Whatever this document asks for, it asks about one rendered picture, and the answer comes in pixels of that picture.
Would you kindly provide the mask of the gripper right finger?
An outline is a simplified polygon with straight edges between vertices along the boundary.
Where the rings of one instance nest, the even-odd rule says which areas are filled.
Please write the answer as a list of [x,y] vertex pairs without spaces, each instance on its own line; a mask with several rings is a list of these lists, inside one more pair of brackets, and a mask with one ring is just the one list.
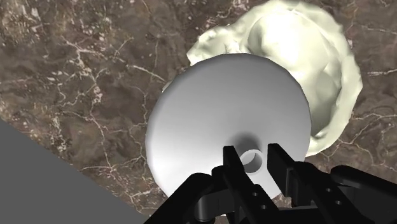
[[267,169],[299,211],[314,203],[326,224],[397,224],[397,184],[347,165],[325,173],[268,145]]

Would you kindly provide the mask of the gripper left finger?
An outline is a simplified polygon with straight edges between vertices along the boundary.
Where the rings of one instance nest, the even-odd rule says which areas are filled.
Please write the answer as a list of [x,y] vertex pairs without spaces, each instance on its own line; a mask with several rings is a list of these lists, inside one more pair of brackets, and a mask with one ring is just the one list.
[[214,224],[223,214],[230,224],[269,224],[280,215],[248,178],[233,146],[223,148],[223,165],[189,176],[144,224]]

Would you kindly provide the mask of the cream wavy bowl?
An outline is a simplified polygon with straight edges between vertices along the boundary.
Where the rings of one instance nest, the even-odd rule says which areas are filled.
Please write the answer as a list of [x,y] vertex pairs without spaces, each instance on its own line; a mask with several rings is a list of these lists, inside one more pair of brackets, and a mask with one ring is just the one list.
[[308,156],[343,133],[363,88],[343,27],[303,1],[269,0],[234,23],[201,34],[186,56],[191,65],[224,53],[250,53],[287,69],[301,85],[312,119]]

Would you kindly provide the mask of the white round funnel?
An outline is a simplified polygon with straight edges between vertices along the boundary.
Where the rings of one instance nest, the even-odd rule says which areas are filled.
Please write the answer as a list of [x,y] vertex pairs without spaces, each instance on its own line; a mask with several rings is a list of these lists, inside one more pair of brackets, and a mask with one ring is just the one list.
[[252,182],[279,194],[267,170],[267,146],[297,161],[309,148],[309,104],[280,65],[247,53],[219,55],[189,67],[162,92],[148,120],[146,156],[166,195],[196,172],[210,173],[232,145]]

